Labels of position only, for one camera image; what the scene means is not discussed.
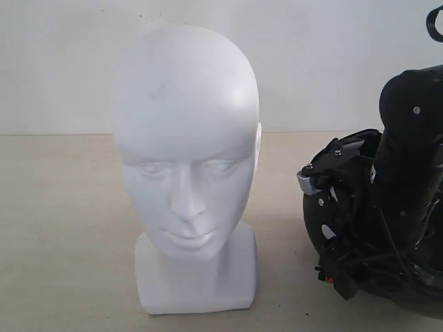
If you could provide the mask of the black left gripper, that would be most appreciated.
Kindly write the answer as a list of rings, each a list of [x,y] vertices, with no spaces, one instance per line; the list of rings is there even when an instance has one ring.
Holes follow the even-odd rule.
[[[356,200],[360,208],[372,206],[369,193],[369,169],[381,142],[381,132],[364,129],[342,138],[333,138],[299,172],[314,178],[320,192],[303,194],[302,206],[314,207],[314,199],[329,195],[332,187],[345,188],[347,195]]]

